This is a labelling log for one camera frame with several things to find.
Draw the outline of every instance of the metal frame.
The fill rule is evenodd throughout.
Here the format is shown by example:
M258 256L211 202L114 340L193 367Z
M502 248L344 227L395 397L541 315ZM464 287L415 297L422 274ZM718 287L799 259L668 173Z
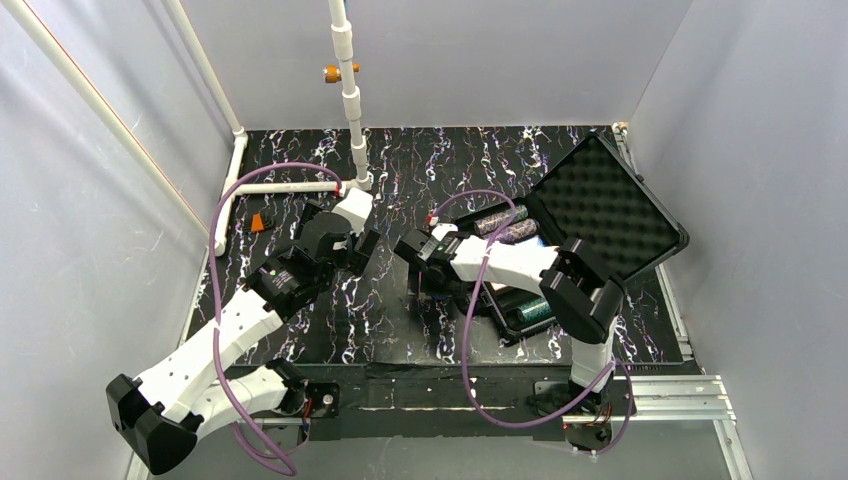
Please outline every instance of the metal frame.
M633 421L721 420L734 421L736 414L718 375L651 375L633 377L636 413ZM611 421L623 421L613 416ZM563 424L591 423L595 415L562 417Z
M636 169L633 156L630 154L630 147L627 145L627 122L612 124L612 133L621 157L630 165L633 172L638 174L639 171ZM681 355L683 355L683 361L694 360L695 355L692 352L692 346L689 345L689 333L683 324L682 316L680 315L680 306L677 304L677 297L674 296L674 290L671 288L671 282L668 279L665 265L660 264L656 268L656 272L657 278L660 281L660 288L663 292L663 298L665 298L666 308L668 308L669 317L671 318L671 325L674 327L674 332L677 335L677 346L680 348Z
M751 475L745 452L742 451L742 442L739 441L739 435L736 433L736 422L715 420L713 425L715 425L718 434L718 442L721 445L721 453L724 454L724 461L727 464L727 470L730 472L730 478L733 480L753 480L754 476Z

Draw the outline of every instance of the black mat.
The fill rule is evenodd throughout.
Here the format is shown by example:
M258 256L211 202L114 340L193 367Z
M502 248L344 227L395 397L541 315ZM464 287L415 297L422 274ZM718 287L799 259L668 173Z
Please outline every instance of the black mat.
M406 264L392 248L413 226L420 226L437 203L472 188L522 195L593 127L492 127L371 129L368 152L374 174L375 208L370 225L383 237L361 278L340 275L336 287L293 317L288 326L251 349L243 362L265 363L285 356L296 363L451 364L459 359L461 318L447 303L417 302L406 295ZM595 127L612 140L608 127ZM245 152L242 173L286 161L325 165L342 178L353 178L347 131L255 131ZM264 181L316 179L313 173L275 172ZM253 195L234 205L230 243L220 257L224 299L266 257L277 239L291 237L292 223L306 195ZM323 194L311 194L323 198ZM495 200L468 199L449 209L456 217ZM261 234L243 227L267 209L279 228ZM682 356L654 272L633 279L615 353L630 363L680 363ZM212 312L204 278L189 328L196 332ZM559 328L504 348L487 318L476 318L471 359L475 363L550 363L567 361L568 341Z

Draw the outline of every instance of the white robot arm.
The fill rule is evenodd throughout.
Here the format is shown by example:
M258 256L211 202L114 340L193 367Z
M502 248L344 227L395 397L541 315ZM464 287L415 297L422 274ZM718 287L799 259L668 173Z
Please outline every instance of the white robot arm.
M330 288L338 269L360 275L379 239L365 232L373 197L351 189L329 212L307 204L295 241L278 249L246 279L222 310L186 343L135 378L118 375L106 388L115 429L151 473L171 470L197 441L239 416L216 380L212 335L220 329L226 369L266 335ZM229 382L250 413L294 413L307 382L282 359Z
M439 224L432 234L411 230L395 253L422 286L441 295L465 294L477 280L487 240ZM624 299L623 282L582 240L558 247L494 243L483 279L535 293L550 304L558 323L571 337L571 382L582 390L612 361L615 318ZM604 391L612 374L592 391Z

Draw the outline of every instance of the purple cable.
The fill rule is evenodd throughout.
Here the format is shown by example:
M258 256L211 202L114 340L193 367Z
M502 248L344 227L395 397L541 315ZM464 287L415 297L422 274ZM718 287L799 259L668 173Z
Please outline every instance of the purple cable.
M492 236L486 242L486 253L483 256L482 263L480 264L480 272L477 274L477 281L474 282L474 290L471 293L471 302L468 306L468 311L465 315L465 326L463 327L463 330L462 330L462 332L463 332L462 333L462 351L461 351L462 383L463 383L463 386L465 387L465 394L468 396L468 400L471 402L471 405L474 407L475 410L477 410L477 413L482 415L483 418L488 420L490 423L497 425L499 427L510 428L510 429L536 427L536 426L541 425L543 423L549 422L549 421L551 421L551 420L553 420L557 417L561 417L563 414L565 414L566 412L568 412L572 408L576 407L577 404L579 404L584 398L586 398L587 395L589 395L589 392L591 392L592 389L595 388L595 385L597 385L604 377L606 377L606 375L608 373L610 373L612 371L613 367L615 366L615 362L610 362L606 367L604 367L604 369L601 370L601 372L598 374L598 376L595 377L595 379L592 380L589 383L589 385L586 386L586 388L580 393L580 395L577 395L577 397L575 397L571 402L569 402L567 405L560 408L559 410L551 413L550 415L544 416L542 418L537 418L535 420L530 420L530 421L527 421L527 422L518 422L518 423L505 422L503 420L498 420L497 418L489 415L489 413L486 412L483 409L483 406L480 405L480 403L474 397L474 393L472 392L473 389L472 389L472 386L471 386L471 381L470 381L470 378L469 378L469 375L468 375L468 350L469 350L469 346L470 346L470 343L471 343L471 322L472 322L472 319L473 319L473 316L474 316L474 308L477 306L477 298L480 296L480 288L483 285L483 277L486 273L486 269L489 267L489 253L491 252L492 245L495 243L497 238L500 236L501 232L503 232L503 230L506 229L512 223L512 220L515 218L515 204L512 202L512 199L510 199L509 197L507 197L506 195L504 195L503 193L500 193L500 192L495 192L493 190L485 190L485 189L468 190L466 192L461 192L461 193L458 193L456 195L453 195L450 198L448 198L447 200L445 200L441 205L439 205L436 208L436 210L433 211L433 217L438 217L438 214L448 204L454 202L456 199L458 199L460 197L465 197L465 196L468 196L468 195L474 195L474 194L487 194L487 195L494 195L496 197L502 198L504 201L506 201L506 203L510 207L510 216L509 216L508 221L504 222L501 226L499 226L497 229L495 229L494 233L492 233ZM613 447L616 443L618 443L618 440L621 438L621 434L624 433L624 430L627 429L627 425L630 423L630 415L631 415L631 412L632 412L632 409L633 409L633 386L630 383L630 373L627 372L626 369L625 369L625 375L627 376L627 381L628 381L628 385L629 385L629 388L630 388L630 402L629 402L629 406L628 406L628 410L627 410L627 416L624 419L624 425L622 425L621 432L619 433L619 435L617 435L616 438L612 442L610 442L610 444L608 446L604 447L602 450L600 450L597 453L606 452L611 447Z
M336 181L336 183L338 184L339 190L342 188L342 180L341 180L341 178L339 178L339 176L335 172L333 172L332 170L330 170L328 168L324 168L324 167L321 167L321 166L318 166L318 165L313 165L311 163L300 163L300 162L278 163L278 164L274 164L274 165L268 165L266 167L257 168L256 170L253 170L252 172L249 172L249 173L245 174L243 177L241 177L240 179L238 179L238 181L236 181L236 183L234 183L233 186L230 187L221 196L221 201L218 202L218 206L215 208L215 213L214 213L214 216L212 218L212 225L209 227L209 252L210 253L215 251L215 230L218 227L218 217L221 215L221 210L223 210L224 205L226 204L227 200L233 195L233 193L235 193L236 189L238 189L238 187L244 185L248 181L253 180L254 178L256 178L260 175L263 175L265 173L268 173L268 172L271 172L271 171L274 171L274 170L277 170L277 169L283 169L283 168L306 168L306 169L318 170L320 172L326 173L327 175L331 176ZM215 303L215 322L218 325L221 325L221 310L223 308L222 302L221 302L221 285L220 285L220 282L218 281L218 266L217 266L217 263L215 262L214 255L209 256L209 276L212 277L212 295L213 295L214 303ZM215 364L215 373L218 376L218 382L220 382L220 384L221 384L221 389L224 390L224 394L227 396L227 399L229 399L230 403L232 403L233 408L236 410L236 412L238 412L239 416L241 416L241 418L247 424L248 428L253 430L253 433L255 433L257 437L259 437L259 439L262 441L262 443L265 445L265 447L267 447L268 450L271 451L271 453L270 454L262 453L262 452L257 451L255 448L253 448L253 446L250 445L250 443L247 442L247 439L244 438L244 435L242 434L238 425L233 423L232 428L233 428L233 434L236 437L236 441L238 442L239 445L241 445L241 448L252 459L256 460L256 462L258 462L259 464L261 464L263 467L267 468L268 470L271 470L271 471L274 471L274 472L277 472L277 473L280 473L282 475L286 475L286 476L289 476L289 477L293 477L293 476L297 475L297 467L295 467L294 462L292 462L292 460L288 457L288 454L283 452L280 449L280 447L276 444L276 442L271 440L271 438L268 437L268 435L265 432L262 431L262 427L260 427L253 420L253 418L250 417L250 414L247 412L247 410L245 410L244 406L238 401L238 398L236 398L235 394L233 393L233 390L230 388L230 384L227 381L227 378L224 376L224 367L221 364L220 336L221 336L221 333L216 328L215 331L212 334L212 360ZM287 470L282 468L279 465L275 465L274 463L269 461L267 458L276 458L276 459L280 460L281 462L283 462L283 464L285 465Z

